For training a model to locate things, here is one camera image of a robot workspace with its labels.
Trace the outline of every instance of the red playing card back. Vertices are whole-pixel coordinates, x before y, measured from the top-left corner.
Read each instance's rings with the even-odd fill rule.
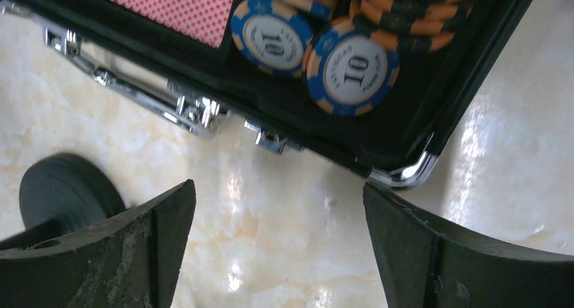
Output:
[[[110,0],[211,47],[220,46],[233,0]]]

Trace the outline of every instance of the case latch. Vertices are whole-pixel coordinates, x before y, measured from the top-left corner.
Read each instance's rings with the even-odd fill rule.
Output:
[[[40,17],[34,19],[44,27],[44,43],[94,81],[193,134],[212,138],[221,118],[230,114],[219,103],[179,83],[167,81],[166,89],[170,91],[167,93],[143,87],[144,84],[138,83],[135,79],[112,72],[82,53],[82,44],[86,41],[78,37],[75,32]]]
[[[277,133],[266,131],[260,128],[260,126],[251,123],[249,120],[245,120],[243,126],[247,129],[250,129],[251,131],[257,132],[255,144],[262,147],[263,149],[273,152],[274,154],[281,154],[285,146],[288,146],[289,148],[295,149],[299,152],[303,151],[302,146],[294,143],[293,141],[280,137]]]

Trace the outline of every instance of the white marble surface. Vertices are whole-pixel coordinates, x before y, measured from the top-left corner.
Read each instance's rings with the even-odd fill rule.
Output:
[[[401,195],[484,234],[574,255],[574,0],[535,0],[427,183]],[[161,86],[161,78],[92,50]],[[197,138],[85,78],[41,29],[0,16],[0,238],[23,229],[25,170],[91,159],[126,202],[194,179],[174,307],[386,307],[363,181],[305,151],[275,156],[232,118]]]

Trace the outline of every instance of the poker case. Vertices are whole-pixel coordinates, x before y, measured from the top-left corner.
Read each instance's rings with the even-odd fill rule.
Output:
[[[242,0],[234,0],[232,10]],[[330,116],[299,79],[269,76],[230,42],[207,47],[107,0],[0,0],[4,12],[44,26],[46,44],[92,78],[195,134],[211,137],[233,112],[257,133],[256,144],[280,154],[307,148],[372,183],[420,185],[532,0],[478,0],[451,45],[401,54],[391,94],[354,118]],[[351,0],[340,0],[335,18]],[[310,18],[319,29],[326,20]],[[168,79],[172,101],[147,93],[81,56],[95,43]]]

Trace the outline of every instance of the case handle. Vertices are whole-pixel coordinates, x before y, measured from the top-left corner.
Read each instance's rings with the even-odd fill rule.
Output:
[[[122,77],[121,74],[99,65],[87,54],[83,54],[82,44],[86,43],[86,40],[80,38],[74,31],[36,15],[33,15],[32,19],[43,26],[44,44],[74,64],[81,72],[100,85],[195,135],[212,138],[221,119],[230,115],[230,112],[218,102],[203,97],[197,91],[175,81],[168,81],[167,89],[177,95],[177,99],[169,100],[169,97],[158,97],[165,92],[150,87],[140,87],[143,84],[135,79]]]

